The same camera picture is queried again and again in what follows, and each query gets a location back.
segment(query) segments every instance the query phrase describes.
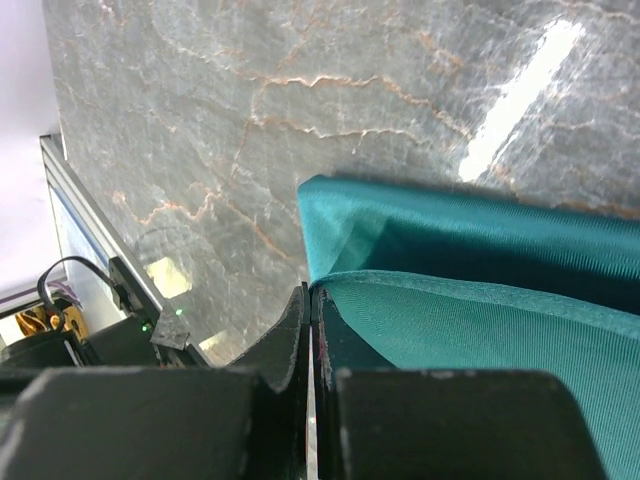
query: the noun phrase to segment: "teal fabric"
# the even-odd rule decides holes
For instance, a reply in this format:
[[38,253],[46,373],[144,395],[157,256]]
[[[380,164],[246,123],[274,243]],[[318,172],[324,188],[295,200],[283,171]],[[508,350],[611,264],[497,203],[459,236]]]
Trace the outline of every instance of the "teal fabric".
[[640,224],[326,177],[298,199],[312,281],[381,355],[550,371],[640,478]]

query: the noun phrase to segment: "marble wall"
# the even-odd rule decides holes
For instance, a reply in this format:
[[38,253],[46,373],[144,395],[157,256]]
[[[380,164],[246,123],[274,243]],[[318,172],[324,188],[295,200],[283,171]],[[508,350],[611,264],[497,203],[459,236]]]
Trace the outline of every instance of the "marble wall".
[[306,278],[314,174],[640,218],[640,3],[44,4],[68,160],[216,361]]

